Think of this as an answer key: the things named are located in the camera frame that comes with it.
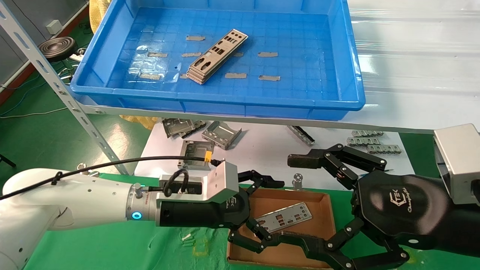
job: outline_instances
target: green mat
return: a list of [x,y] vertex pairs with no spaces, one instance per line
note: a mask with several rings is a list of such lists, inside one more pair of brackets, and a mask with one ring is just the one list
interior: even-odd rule
[[[102,178],[126,183],[157,185],[155,178],[102,174]],[[353,219],[351,193],[330,194],[335,225],[342,228]],[[161,228],[149,221],[128,221],[97,227],[47,232],[30,258],[26,270],[260,270],[272,267],[230,265],[226,260],[227,229]],[[402,270],[480,269],[480,258],[442,251],[406,248],[411,256]],[[359,234],[342,251],[350,257],[383,252]]]

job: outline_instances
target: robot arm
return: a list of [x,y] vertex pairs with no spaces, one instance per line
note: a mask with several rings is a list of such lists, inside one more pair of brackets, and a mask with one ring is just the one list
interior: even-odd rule
[[[7,181],[3,194],[38,183],[58,170],[31,169]],[[248,196],[258,187],[284,183],[255,171],[237,173],[221,162],[205,177],[169,182],[159,187],[126,184],[75,174],[0,200],[0,269],[19,270],[47,230],[78,229],[122,221],[154,221],[156,226],[237,229],[250,217]],[[239,182],[252,180],[247,190]]]

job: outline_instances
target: stack of metal plates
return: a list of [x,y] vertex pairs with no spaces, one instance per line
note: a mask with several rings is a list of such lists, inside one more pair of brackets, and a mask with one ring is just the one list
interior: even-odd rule
[[190,65],[187,77],[204,84],[247,38],[246,34],[232,29]]

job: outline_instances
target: metal stand base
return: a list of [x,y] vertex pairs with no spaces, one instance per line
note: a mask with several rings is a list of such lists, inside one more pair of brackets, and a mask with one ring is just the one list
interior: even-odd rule
[[17,167],[17,164],[15,164],[13,161],[9,160],[8,158],[6,158],[4,155],[0,155],[0,162],[4,161],[5,163],[7,163],[8,165],[10,165],[12,168],[15,168]]

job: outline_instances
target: metal bracket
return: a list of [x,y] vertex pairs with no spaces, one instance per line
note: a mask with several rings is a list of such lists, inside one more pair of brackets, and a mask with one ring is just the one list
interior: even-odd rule
[[369,154],[401,154],[402,149],[398,145],[369,145],[367,146]]
[[354,130],[352,136],[354,137],[379,137],[383,136],[383,132],[374,130]]
[[367,145],[380,145],[380,141],[377,138],[362,138],[353,137],[347,138],[348,146],[367,146]]
[[[202,158],[207,151],[213,152],[214,147],[213,142],[183,141],[180,156]],[[208,162],[196,160],[179,160],[178,168],[186,170],[210,170]]]
[[214,142],[223,150],[228,150],[240,133],[241,129],[233,130],[224,122],[214,121],[202,133],[202,138]]
[[180,132],[188,132],[195,129],[195,124],[190,119],[165,118],[162,120],[162,123],[167,138]]
[[[32,65],[53,89],[55,94],[57,94],[61,101],[67,106],[68,110],[73,114],[76,120],[97,143],[100,149],[102,149],[108,159],[110,161],[119,161],[119,158],[113,149],[108,145],[108,142],[90,121],[83,111],[83,108],[79,106],[77,101],[70,95],[70,88],[60,79],[55,69],[50,65],[47,59],[45,59],[45,56],[40,52],[26,31],[20,26],[17,19],[2,0],[0,0],[0,26],[3,27],[15,44],[17,44],[18,48],[22,50]],[[128,174],[128,171],[123,164],[115,165],[115,167],[121,174]]]
[[188,132],[180,132],[179,133],[179,136],[182,138],[182,139],[185,139],[186,137],[192,135],[193,133],[201,130],[202,128],[206,127],[207,126],[207,122],[203,121],[203,120],[197,120],[195,122],[193,122],[193,125],[194,125],[194,129],[191,130],[191,131],[188,131]]
[[308,133],[306,133],[303,128],[294,125],[288,125],[287,127],[306,145],[313,146],[313,144],[315,143],[315,140],[310,135],[308,135]]

